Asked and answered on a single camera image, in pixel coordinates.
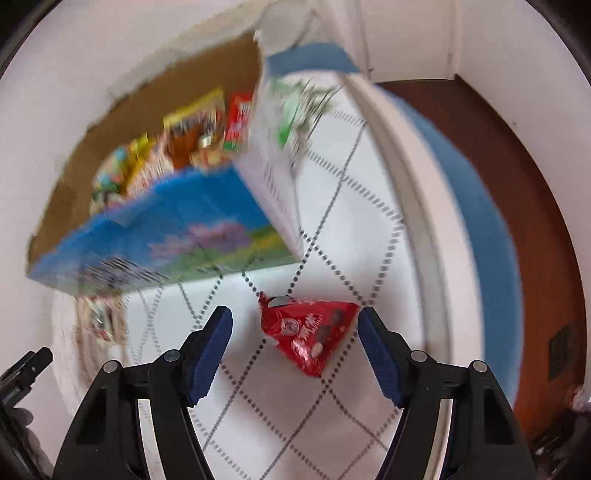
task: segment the white wall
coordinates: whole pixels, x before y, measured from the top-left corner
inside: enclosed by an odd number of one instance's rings
[[[514,130],[556,198],[579,262],[591,339],[591,86],[525,0],[460,5],[459,73]],[[590,367],[587,348],[587,374]]]

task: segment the snack package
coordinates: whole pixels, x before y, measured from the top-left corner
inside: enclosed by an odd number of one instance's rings
[[[155,140],[144,134],[116,148],[103,160],[92,180],[91,215],[125,203],[129,177],[145,161],[154,144]]]
[[[198,98],[190,105],[181,107],[164,117],[164,129],[170,130],[187,118],[199,112],[222,110],[225,111],[223,88],[216,87],[211,92]]]
[[[251,105],[251,93],[235,93],[230,98],[228,124],[224,134],[224,150],[236,151],[244,142]]]
[[[174,173],[173,161],[166,153],[169,133],[165,131],[160,135],[146,159],[138,162],[129,175],[125,185],[125,197],[134,199],[148,190],[152,184],[171,173]]]
[[[355,303],[267,297],[261,293],[261,328],[300,370],[319,377],[359,311]]]
[[[227,160],[221,153],[225,112],[223,89],[217,87],[164,118],[164,129],[170,132],[166,153],[175,170],[207,169]]]
[[[121,187],[129,172],[135,167],[141,157],[145,157],[154,144],[154,140],[144,134],[132,140],[128,145],[122,145],[113,150],[102,162],[92,188],[95,192],[121,193]]]

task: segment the red snack package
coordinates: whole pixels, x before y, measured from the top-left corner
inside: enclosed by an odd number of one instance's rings
[[[319,377],[351,326],[359,307],[344,301],[266,297],[261,293],[261,328],[300,370]]]
[[[251,111],[252,94],[235,93],[230,98],[228,125],[224,135],[224,150],[236,150],[244,141],[244,133]]]

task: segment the cardboard box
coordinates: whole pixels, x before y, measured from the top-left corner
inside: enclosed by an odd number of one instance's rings
[[[157,135],[164,116],[216,86],[226,104],[231,93],[256,89],[261,56],[252,38],[247,33],[172,65],[88,130],[31,238],[30,278],[74,295],[110,293],[281,265],[300,255],[288,160],[271,165],[262,160],[269,156],[264,143],[251,147],[250,139],[229,167],[169,177],[139,199],[89,217],[92,179],[117,146],[145,132]]]

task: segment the metal screw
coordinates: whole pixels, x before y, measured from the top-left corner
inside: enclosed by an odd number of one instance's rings
[[[103,366],[103,370],[108,374],[113,373],[119,368],[119,364],[115,360],[110,360]]]
[[[422,350],[413,350],[410,353],[410,358],[412,358],[415,362],[423,363],[427,359],[427,354]]]
[[[168,352],[164,353],[164,359],[167,362],[175,362],[179,358],[181,358],[181,352],[178,350],[169,350]]]
[[[480,360],[476,360],[472,364],[472,367],[474,368],[474,370],[476,370],[477,372],[480,372],[481,374],[483,374],[484,372],[486,372],[488,370],[488,365],[486,365],[484,362],[481,362]]]

